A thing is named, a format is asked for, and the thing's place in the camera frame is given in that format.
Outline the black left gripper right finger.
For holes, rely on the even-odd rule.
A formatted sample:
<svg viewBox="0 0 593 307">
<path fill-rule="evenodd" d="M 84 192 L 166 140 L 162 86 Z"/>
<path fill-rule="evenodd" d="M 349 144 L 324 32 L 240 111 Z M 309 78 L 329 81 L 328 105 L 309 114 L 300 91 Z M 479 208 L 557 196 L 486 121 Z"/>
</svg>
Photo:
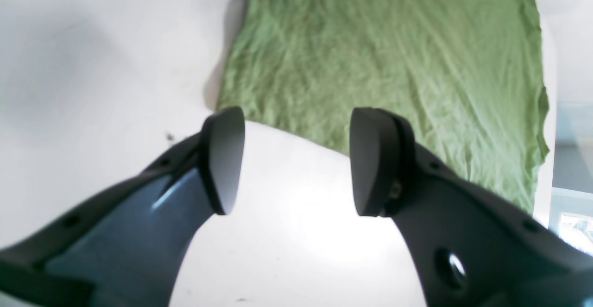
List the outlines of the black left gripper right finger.
<svg viewBox="0 0 593 307">
<path fill-rule="evenodd" d="M 358 215 L 390 218 L 429 307 L 590 307 L 592 257 L 517 206 L 459 177 L 378 108 L 350 117 Z"/>
</svg>

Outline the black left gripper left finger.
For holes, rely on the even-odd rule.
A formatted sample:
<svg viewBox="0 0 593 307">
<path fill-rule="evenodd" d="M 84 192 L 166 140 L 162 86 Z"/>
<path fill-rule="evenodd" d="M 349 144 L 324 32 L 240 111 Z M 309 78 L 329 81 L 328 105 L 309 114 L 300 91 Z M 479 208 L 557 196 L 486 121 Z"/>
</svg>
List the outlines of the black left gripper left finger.
<svg viewBox="0 0 593 307">
<path fill-rule="evenodd" d="M 1 292 L 44 307 L 167 307 L 198 229 L 233 210 L 245 143 L 239 107 L 140 174 L 1 250 Z"/>
</svg>

